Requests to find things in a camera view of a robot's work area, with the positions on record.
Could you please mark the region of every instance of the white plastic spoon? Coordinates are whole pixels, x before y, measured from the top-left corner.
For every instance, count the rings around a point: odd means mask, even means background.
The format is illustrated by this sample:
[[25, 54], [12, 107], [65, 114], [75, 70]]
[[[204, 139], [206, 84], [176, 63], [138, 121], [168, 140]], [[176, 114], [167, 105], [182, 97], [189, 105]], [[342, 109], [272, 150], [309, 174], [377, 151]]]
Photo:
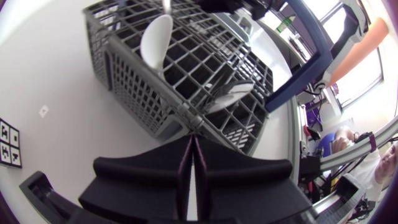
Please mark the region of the white plastic spoon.
[[164, 79], [161, 72], [163, 61], [166, 57], [170, 39], [173, 31], [173, 18], [166, 14], [159, 16], [152, 21], [142, 35], [141, 56], [148, 66], [160, 72], [160, 77]]
[[227, 108], [245, 97], [254, 88], [251, 80], [241, 80], [221, 86], [204, 106], [204, 113], [211, 114]]

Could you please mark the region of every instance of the white table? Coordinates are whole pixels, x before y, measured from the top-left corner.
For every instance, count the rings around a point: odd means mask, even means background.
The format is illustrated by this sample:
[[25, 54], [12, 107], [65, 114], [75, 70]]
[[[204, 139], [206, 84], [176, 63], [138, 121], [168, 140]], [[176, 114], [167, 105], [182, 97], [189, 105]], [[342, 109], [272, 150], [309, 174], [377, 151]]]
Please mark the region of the white table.
[[[151, 138], [96, 80], [81, 10], [94, 0], [56, 0], [39, 10], [0, 46], [0, 117], [19, 129], [23, 169], [0, 167], [0, 191], [21, 223], [44, 220], [19, 190], [41, 170], [70, 201], [94, 179], [95, 158], [126, 157], [161, 143]], [[275, 86], [291, 74], [264, 32], [255, 53], [274, 72]], [[44, 118], [39, 109], [47, 105]], [[270, 115], [254, 157], [288, 158], [290, 112]]]

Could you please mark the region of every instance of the person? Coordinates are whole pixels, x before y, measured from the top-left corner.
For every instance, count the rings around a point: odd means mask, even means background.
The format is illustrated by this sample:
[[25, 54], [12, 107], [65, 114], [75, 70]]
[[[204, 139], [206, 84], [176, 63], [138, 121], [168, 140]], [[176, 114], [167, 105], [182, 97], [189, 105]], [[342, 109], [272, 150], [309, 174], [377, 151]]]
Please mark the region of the person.
[[[335, 140], [331, 142], [332, 153], [340, 152], [354, 144], [359, 138], [359, 133], [354, 133], [349, 127], [340, 127], [335, 133]], [[365, 197], [377, 202], [379, 200], [383, 182], [392, 177], [396, 165], [398, 142], [395, 142], [381, 157], [379, 150], [375, 150], [356, 166], [350, 174], [366, 188]], [[358, 162], [354, 161], [346, 170], [351, 170]]]

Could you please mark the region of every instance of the gray plastic basket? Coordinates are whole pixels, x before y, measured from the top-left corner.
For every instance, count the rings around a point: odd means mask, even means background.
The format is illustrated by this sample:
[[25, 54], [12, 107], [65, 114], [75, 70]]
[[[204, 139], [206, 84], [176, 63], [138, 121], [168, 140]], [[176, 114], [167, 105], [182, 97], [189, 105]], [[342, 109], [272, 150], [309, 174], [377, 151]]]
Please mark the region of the gray plastic basket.
[[[214, 15], [189, 0], [174, 0], [172, 7], [174, 28], [164, 62], [165, 80], [139, 53], [145, 28], [163, 14], [160, 0], [128, 0], [122, 9], [118, 1], [108, 0], [86, 8], [96, 76], [154, 136], [177, 129], [171, 137], [175, 139], [186, 134], [188, 127], [252, 154], [266, 122], [264, 104], [272, 93], [271, 70]], [[203, 114], [212, 91], [236, 80], [253, 80], [254, 90], [233, 106]]]

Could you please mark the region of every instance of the spoon handle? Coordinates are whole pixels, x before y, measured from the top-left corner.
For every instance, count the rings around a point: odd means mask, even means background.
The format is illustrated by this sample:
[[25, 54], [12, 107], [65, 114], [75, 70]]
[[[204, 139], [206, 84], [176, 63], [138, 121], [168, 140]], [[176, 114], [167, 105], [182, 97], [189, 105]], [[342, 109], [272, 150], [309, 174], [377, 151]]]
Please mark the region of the spoon handle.
[[164, 13], [171, 15], [172, 14], [171, 0], [162, 0], [162, 5], [164, 8]]

